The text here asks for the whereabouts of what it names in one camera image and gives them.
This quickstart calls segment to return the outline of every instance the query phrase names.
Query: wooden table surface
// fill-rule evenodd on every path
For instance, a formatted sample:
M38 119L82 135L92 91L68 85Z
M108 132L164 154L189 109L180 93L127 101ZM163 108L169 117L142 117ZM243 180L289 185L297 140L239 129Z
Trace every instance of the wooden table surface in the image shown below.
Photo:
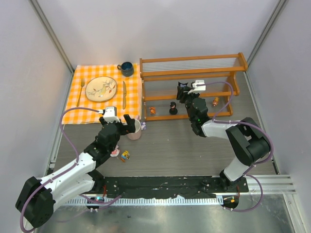
M232 101L234 115L220 119L239 120L252 117L258 123L243 74L239 73L237 79L241 93ZM228 140L196 136L187 119L148 121L146 128L137 141L131 141L126 136L121 137L118 143L121 151L127 150L131 154L126 163L111 157L98 170L104 176L219 175L235 157ZM80 152L94 140L100 129L101 125L97 123L65 126L65 132ZM63 137L55 170L74 158L73 149ZM267 162L254 168L250 174L275 172L272 163Z

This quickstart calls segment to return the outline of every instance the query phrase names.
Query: black figurine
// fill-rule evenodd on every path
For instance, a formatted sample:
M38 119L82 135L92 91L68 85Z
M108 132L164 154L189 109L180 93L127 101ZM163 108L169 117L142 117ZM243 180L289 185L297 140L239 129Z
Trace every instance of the black figurine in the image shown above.
M171 115L176 115L178 113L178 110L176 109L176 103L171 102L171 108L170 108L170 114Z

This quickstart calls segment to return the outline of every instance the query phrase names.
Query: white wall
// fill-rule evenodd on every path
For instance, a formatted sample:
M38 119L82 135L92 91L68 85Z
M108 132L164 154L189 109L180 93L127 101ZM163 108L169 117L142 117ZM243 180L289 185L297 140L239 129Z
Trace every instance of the white wall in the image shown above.
M282 173L311 216L311 1L289 1L249 68Z
M1 1L0 31L0 232L15 233L15 203L44 175L70 74L28 1Z
M39 0L74 66L244 52L278 0Z

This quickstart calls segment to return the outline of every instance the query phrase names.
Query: knife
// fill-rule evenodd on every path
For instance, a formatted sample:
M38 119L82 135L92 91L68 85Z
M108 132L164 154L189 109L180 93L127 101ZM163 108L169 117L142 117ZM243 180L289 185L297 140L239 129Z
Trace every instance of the knife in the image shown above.
M123 81L123 109L126 107L126 85L125 81Z

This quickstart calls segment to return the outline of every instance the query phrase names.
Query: cup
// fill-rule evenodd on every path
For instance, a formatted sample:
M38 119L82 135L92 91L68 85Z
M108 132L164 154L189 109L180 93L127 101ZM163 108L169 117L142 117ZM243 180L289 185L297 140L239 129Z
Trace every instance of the cup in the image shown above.
M135 119L135 133L128 133L127 137L131 140L137 140L141 136L141 124L138 119Z
M130 62L124 62L122 65L118 65L117 68L125 77L129 77L134 74L134 67Z

